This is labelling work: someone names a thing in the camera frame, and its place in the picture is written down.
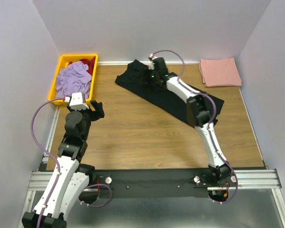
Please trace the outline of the black t shirt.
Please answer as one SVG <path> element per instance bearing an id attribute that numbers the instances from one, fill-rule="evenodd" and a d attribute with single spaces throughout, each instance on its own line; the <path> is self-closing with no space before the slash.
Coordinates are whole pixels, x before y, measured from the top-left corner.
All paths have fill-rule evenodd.
<path id="1" fill-rule="evenodd" d="M 127 89 L 128 91 L 136 94 L 137 96 L 143 98 L 151 104 L 168 112 L 175 118 L 188 124 L 186 105 L 179 97 L 177 97 L 175 94 L 168 90 L 163 92 L 155 92 L 144 87 L 142 75 L 143 71 L 146 68 L 148 68 L 147 65 L 139 62 L 138 60 L 134 60 L 133 62 L 128 64 L 128 67 L 123 74 L 117 76 L 115 83 L 118 86 Z M 199 92 L 207 93 L 191 85 L 189 86 Z M 217 116 L 221 113 L 224 100 L 210 94 L 208 95 L 213 99 L 216 104 L 216 116 L 214 119 L 214 125 L 216 125 L 216 123 L 218 122 Z"/>

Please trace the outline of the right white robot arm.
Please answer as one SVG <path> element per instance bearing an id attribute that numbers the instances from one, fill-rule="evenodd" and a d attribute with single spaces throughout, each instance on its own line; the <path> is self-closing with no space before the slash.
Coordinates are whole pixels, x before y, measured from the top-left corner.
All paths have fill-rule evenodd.
<path id="1" fill-rule="evenodd" d="M 150 73 L 146 76 L 146 83 L 172 92 L 185 103 L 187 122 L 199 133 L 207 153 L 209 181 L 214 186 L 220 186 L 232 175 L 232 170 L 216 138 L 215 102 L 207 93 L 191 88 L 178 75 L 170 73 L 164 58 L 150 55 L 149 60 Z"/>

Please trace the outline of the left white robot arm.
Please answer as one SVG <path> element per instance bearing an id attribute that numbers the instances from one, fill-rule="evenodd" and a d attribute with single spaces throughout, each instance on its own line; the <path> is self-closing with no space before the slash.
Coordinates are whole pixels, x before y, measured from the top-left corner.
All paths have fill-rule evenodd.
<path id="1" fill-rule="evenodd" d="M 65 118 L 65 134 L 55 158 L 55 169 L 32 212 L 25 212 L 25 228 L 65 228 L 67 217 L 84 188 L 95 184 L 94 167 L 81 164 L 87 149 L 91 123 L 104 118 L 103 104 L 95 100 L 75 104 L 71 100 Z"/>

